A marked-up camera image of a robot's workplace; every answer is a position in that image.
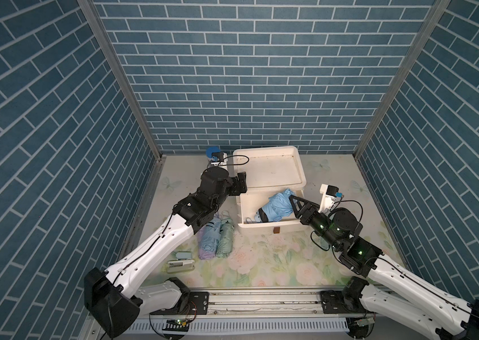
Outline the light blue umbrella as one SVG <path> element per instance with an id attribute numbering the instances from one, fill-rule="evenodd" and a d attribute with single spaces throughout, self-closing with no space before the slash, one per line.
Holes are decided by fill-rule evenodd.
<path id="1" fill-rule="evenodd" d="M 269 198 L 269 202 L 262 206 L 254 218 L 246 218 L 247 223 L 267 223 L 279 222 L 293 213 L 289 196 L 294 195 L 290 188 L 274 194 Z"/>
<path id="2" fill-rule="evenodd" d="M 203 236 L 203 248 L 206 251 L 216 253 L 218 242 L 221 238 L 221 219 L 218 216 L 215 216 L 210 222 L 208 222 L 204 227 L 204 236 Z"/>

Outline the white plastic drawer cabinet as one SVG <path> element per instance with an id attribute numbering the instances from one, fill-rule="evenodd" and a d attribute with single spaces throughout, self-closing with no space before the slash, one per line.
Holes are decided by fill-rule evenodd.
<path id="1" fill-rule="evenodd" d="M 234 156 L 247 156 L 248 163 L 234 161 L 235 172 L 245 172 L 248 194 L 303 189 L 306 176 L 300 154 L 294 146 L 235 150 Z"/>

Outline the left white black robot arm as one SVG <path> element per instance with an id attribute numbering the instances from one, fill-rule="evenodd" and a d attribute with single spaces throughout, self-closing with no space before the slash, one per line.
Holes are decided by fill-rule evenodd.
<path id="1" fill-rule="evenodd" d="M 107 269 L 94 268 L 86 274 L 84 306 L 106 336 L 120 336 L 141 315 L 186 311 L 191 291 L 180 279 L 172 277 L 147 288 L 142 284 L 179 245 L 214 218 L 228 197 L 246 192 L 245 172 L 231 177 L 222 167 L 206 169 L 197 190 L 174 205 L 151 236 Z"/>

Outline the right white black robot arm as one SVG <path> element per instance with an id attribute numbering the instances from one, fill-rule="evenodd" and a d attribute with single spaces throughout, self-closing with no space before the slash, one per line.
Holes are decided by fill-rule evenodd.
<path id="1" fill-rule="evenodd" d="M 342 291 L 349 310 L 383 315 L 428 339 L 479 339 L 479 300 L 453 296 L 399 265 L 361 237 L 360 220 L 346 208 L 325 212 L 294 195 L 289 201 L 300 223 L 354 274 Z"/>

